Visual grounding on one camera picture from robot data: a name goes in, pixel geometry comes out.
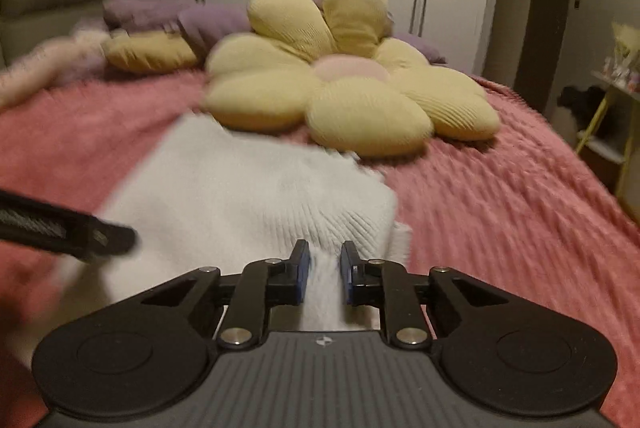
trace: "yellow flower pillow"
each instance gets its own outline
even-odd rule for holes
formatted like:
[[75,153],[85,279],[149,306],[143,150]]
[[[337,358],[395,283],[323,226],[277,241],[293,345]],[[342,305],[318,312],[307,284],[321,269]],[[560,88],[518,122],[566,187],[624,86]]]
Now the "yellow flower pillow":
[[196,54],[180,34],[124,35],[104,43],[103,48],[110,64],[132,74],[167,74],[198,64]]
[[386,5],[324,0],[323,19],[312,0],[251,0],[256,34],[231,36],[212,50],[203,109],[246,131],[306,121],[320,145],[363,157],[420,151],[434,132],[493,137],[500,119],[476,81],[383,39]]

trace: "gray ribbed panel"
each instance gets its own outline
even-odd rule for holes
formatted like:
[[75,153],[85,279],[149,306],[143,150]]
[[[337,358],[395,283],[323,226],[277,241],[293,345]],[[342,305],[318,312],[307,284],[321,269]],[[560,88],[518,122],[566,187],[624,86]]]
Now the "gray ribbed panel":
[[[331,339],[322,346],[322,340]],[[54,416],[46,428],[98,426]],[[118,428],[605,428],[598,414],[547,422],[486,412],[453,392],[431,360],[377,332],[273,332],[221,357],[186,400]]]

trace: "white cloth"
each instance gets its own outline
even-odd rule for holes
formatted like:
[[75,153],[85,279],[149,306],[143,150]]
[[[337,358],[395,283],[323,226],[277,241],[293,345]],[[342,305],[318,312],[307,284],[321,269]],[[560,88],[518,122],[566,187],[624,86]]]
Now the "white cloth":
[[[280,311],[272,326],[375,328],[370,311],[354,315],[342,305],[338,255],[350,239],[363,258],[404,263],[410,230],[394,223],[395,214],[393,191],[353,158],[231,134],[210,117],[189,115],[100,213],[135,228],[140,238],[133,253],[100,268],[93,291],[115,302],[206,265],[239,273],[258,259],[289,257],[304,238],[312,257],[305,304]],[[66,259],[64,278],[77,266]],[[77,300],[93,308],[99,302],[79,297],[75,306]]]

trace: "pink blanket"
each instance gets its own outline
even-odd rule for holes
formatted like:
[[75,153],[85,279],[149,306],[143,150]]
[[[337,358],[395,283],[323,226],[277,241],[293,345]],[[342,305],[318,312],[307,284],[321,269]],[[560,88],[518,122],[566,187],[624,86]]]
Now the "pink blanket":
[[[196,103],[202,82],[183,73],[40,94],[0,115],[0,187],[95,211]],[[620,365],[604,413],[640,427],[639,230],[540,115],[480,82],[503,123],[492,144],[435,139],[421,158],[376,165],[398,194],[399,220],[414,230],[410,269],[450,265],[601,330]],[[306,130],[287,140],[306,141]],[[0,244],[3,329],[55,303],[53,263]],[[44,406],[27,374],[10,374],[0,376],[0,424],[4,413],[8,426],[28,426]]]

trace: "wall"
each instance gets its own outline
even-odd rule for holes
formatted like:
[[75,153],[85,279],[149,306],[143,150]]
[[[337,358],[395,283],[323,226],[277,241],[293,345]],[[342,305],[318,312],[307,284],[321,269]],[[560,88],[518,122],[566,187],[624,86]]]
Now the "wall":
[[[579,10],[574,9],[574,0],[570,0],[558,69],[546,105],[547,116],[554,114],[556,99],[565,86],[587,88],[597,83],[590,72],[600,70],[604,58],[612,54],[614,20],[640,27],[639,0],[580,0]],[[625,197],[632,208],[640,211],[640,153],[632,162]]]
[[484,77],[513,86],[527,30],[530,1],[496,1],[494,26],[482,73]]

